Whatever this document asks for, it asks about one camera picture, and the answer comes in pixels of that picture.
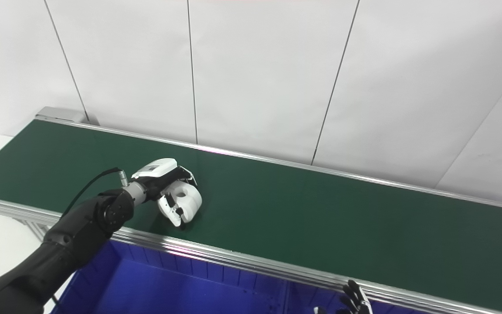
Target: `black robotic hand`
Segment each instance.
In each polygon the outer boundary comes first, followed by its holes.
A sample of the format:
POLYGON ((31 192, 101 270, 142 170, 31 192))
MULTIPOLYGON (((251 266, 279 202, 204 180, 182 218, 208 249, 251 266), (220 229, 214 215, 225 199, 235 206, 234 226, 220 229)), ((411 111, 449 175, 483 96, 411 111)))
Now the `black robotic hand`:
MULTIPOLYGON (((336 314, 373 314, 369 300, 354 280, 348 280, 348 284, 345 284, 342 290, 345 294, 340 297, 340 302, 347 308, 337 310, 336 314)), ((315 307, 314 312, 315 314, 327 314, 322 307, 315 307)))

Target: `green conveyor belt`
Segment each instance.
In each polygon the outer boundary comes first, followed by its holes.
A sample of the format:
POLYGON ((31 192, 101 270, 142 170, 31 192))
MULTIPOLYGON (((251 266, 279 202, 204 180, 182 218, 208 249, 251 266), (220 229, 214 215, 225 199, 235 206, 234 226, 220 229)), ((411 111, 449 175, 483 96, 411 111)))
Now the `green conveyor belt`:
POLYGON ((502 311, 491 205, 38 120, 0 151, 0 199, 62 212, 101 171, 161 157, 194 173, 203 206, 185 231, 150 203, 128 227, 502 311))

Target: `black cable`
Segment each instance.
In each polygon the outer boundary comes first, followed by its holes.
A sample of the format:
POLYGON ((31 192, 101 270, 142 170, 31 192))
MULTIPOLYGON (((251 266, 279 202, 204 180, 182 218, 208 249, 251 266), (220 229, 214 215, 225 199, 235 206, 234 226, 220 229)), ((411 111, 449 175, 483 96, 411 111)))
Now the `black cable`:
POLYGON ((90 185, 92 185, 92 183, 96 182, 96 180, 100 179, 104 175, 108 175, 110 173, 115 173, 115 172, 121 172, 121 171, 122 170, 119 169, 118 167, 113 167, 112 169, 107 169, 106 171, 104 171, 104 172, 100 173, 99 175, 97 175, 96 177, 94 177, 94 179, 90 180, 89 183, 86 183, 86 185, 82 188, 82 190, 80 190, 79 193, 77 193, 77 195, 71 201, 71 203, 69 203, 69 205, 67 206, 67 208, 65 209, 65 211, 62 213, 61 218, 63 218, 65 215, 67 215, 67 213, 71 210, 71 208, 73 207, 73 205, 75 205, 75 203, 78 200, 78 198, 82 195, 82 193, 84 193, 84 191, 86 191, 86 189, 88 189, 90 187, 90 185))

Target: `robotic hand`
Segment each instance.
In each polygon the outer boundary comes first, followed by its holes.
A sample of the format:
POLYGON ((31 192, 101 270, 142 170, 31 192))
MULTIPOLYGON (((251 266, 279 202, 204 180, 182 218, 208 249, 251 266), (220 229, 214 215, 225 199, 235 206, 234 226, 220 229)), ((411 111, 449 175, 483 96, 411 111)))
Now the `robotic hand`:
POLYGON ((157 201, 160 211, 175 226, 183 227, 202 202, 191 172, 172 158, 153 161, 130 182, 123 174, 122 184, 120 189, 104 191, 66 211, 40 247, 0 277, 0 314, 42 314, 44 304, 64 281, 90 262, 133 217, 136 205, 157 201))
POLYGON ((177 161, 173 158, 163 158, 152 161, 141 170, 133 174, 135 181, 153 180, 156 177, 163 177, 168 173, 179 169, 183 179, 174 181, 164 190, 159 197, 153 199, 157 201, 162 214, 180 229, 185 228, 185 223, 190 222, 195 213, 203 203, 201 194, 197 190, 197 182, 193 174, 182 166, 177 166, 177 161))
MULTIPOLYGON (((365 293, 354 280, 348 280, 348 284, 345 284, 342 290, 345 294, 340 297, 340 302, 347 309, 341 308, 336 311, 336 314, 373 314, 371 303, 369 303, 365 293)), ((322 307, 315 307, 313 311, 315 314, 327 314, 322 307)))

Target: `robot finger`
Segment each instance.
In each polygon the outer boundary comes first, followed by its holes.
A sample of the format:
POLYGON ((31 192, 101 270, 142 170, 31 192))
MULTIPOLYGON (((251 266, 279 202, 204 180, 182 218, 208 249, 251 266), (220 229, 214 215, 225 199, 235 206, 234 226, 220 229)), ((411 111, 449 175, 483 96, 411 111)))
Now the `robot finger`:
POLYGON ((361 287, 355 282, 354 280, 348 280, 348 286, 352 289, 352 291, 355 292, 357 295, 358 300, 361 301, 369 301, 367 297, 365 296, 365 293, 361 289, 361 287))
POLYGON ((349 308, 352 312, 357 312, 357 307, 348 296, 341 296, 340 302, 347 306, 347 308, 349 308))
POLYGON ((348 298, 350 298, 350 300, 352 300, 352 302, 354 302, 355 306, 359 306, 360 300, 357 297, 357 294, 352 290, 352 288, 350 288, 347 284, 345 284, 342 287, 342 290, 348 296, 348 298))
POLYGON ((336 310, 336 314, 353 314, 353 313, 347 308, 340 308, 340 310, 336 310))

